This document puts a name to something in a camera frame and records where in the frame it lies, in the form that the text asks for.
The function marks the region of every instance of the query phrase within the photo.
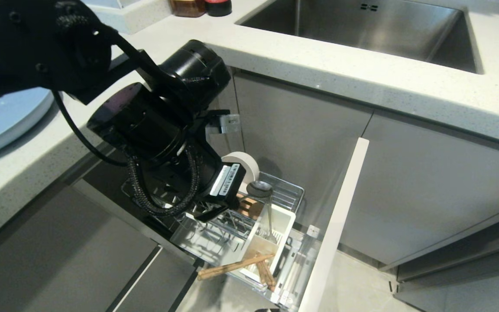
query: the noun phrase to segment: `barcode label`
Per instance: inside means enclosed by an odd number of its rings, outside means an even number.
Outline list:
[[[232,186],[232,182],[234,181],[236,172],[238,172],[238,168],[240,168],[240,164],[234,164],[230,167],[226,180],[224,180],[224,184],[222,185],[222,188],[220,188],[220,192],[218,192],[220,196],[225,196],[228,193],[228,190],[230,190],[230,186]]]
[[[220,173],[218,174],[218,177],[215,180],[213,187],[211,188],[211,192],[209,193],[211,196],[217,196],[218,191],[224,184],[224,180],[226,180],[226,176],[228,176],[229,172],[230,166],[222,166],[222,169],[220,170]]]

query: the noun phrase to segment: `blue plate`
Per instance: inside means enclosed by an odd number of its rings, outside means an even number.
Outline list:
[[[0,97],[0,148],[32,128],[49,110],[53,95],[34,88]]]

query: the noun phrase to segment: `black cable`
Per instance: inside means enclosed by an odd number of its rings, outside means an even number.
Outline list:
[[[71,127],[72,131],[78,137],[78,140],[80,140],[82,142],[82,144],[90,150],[90,152],[92,152],[93,154],[95,154],[95,156],[101,158],[101,160],[103,160],[111,165],[126,167],[126,162],[119,162],[117,160],[113,160],[113,159],[105,156],[102,152],[97,150],[97,148],[95,148],[95,146],[93,146],[90,142],[88,142],[86,137],[82,134],[82,132],[75,125],[75,122],[73,122],[71,115],[69,115],[69,112],[67,111],[67,108],[65,107],[65,104],[63,103],[63,100],[61,99],[61,95],[59,95],[59,91],[51,90],[51,93],[53,93],[53,97],[55,98],[55,102],[57,103],[59,110],[63,114],[63,117],[65,118],[65,120],[69,124],[69,127]]]
[[[170,208],[159,207],[157,203],[151,198],[150,193],[147,191],[144,182],[144,173],[141,169],[140,162],[135,155],[128,156],[128,173],[130,181],[134,189],[134,198],[137,203],[145,209],[150,215],[155,218],[168,217],[170,215],[179,215],[180,213],[192,208],[194,206],[194,197],[198,193],[198,185],[200,183],[200,169],[198,166],[198,154],[196,149],[188,144],[183,151],[188,157],[188,164],[190,166],[191,180],[190,189],[188,193],[178,204]]]

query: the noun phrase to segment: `jar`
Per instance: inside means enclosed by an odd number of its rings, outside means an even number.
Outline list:
[[[172,13],[182,17],[199,17],[205,13],[204,0],[170,0]]]

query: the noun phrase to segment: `gray cabinet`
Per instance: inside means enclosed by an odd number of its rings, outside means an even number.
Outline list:
[[[394,296],[426,312],[499,312],[499,252],[402,283]]]
[[[256,77],[234,77],[246,153],[263,172],[305,188],[296,221],[325,229],[372,110]]]
[[[0,231],[0,311],[166,311],[194,270],[58,184]]]
[[[499,221],[499,146],[375,114],[341,242],[393,267]]]

